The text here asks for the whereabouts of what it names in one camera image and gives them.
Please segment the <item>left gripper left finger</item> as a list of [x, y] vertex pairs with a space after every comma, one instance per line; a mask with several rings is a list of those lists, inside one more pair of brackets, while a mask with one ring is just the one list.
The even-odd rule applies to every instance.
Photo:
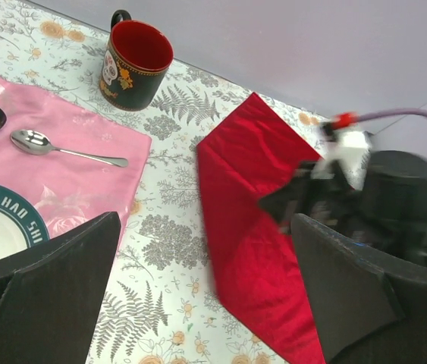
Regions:
[[0, 259], [0, 363], [84, 363], [121, 232], [106, 212]]

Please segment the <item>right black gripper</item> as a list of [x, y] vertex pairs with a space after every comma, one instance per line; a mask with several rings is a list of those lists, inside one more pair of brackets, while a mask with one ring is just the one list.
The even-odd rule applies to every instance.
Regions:
[[427, 160], [408, 152], [380, 151], [367, 158], [361, 189], [348, 182], [341, 163], [327, 179], [293, 177], [262, 197], [259, 207], [290, 234], [304, 214], [361, 245], [417, 265], [427, 265]]

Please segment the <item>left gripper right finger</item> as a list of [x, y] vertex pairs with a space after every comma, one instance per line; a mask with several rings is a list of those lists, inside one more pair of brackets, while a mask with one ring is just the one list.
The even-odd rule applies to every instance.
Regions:
[[305, 216], [290, 228], [328, 363], [427, 363], [427, 268]]

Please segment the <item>red cloth napkin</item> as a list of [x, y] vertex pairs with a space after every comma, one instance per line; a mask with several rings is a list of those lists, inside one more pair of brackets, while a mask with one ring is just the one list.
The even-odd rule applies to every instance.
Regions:
[[288, 362], [323, 362], [292, 240], [258, 205], [319, 154], [252, 94], [197, 145], [196, 157], [220, 303]]

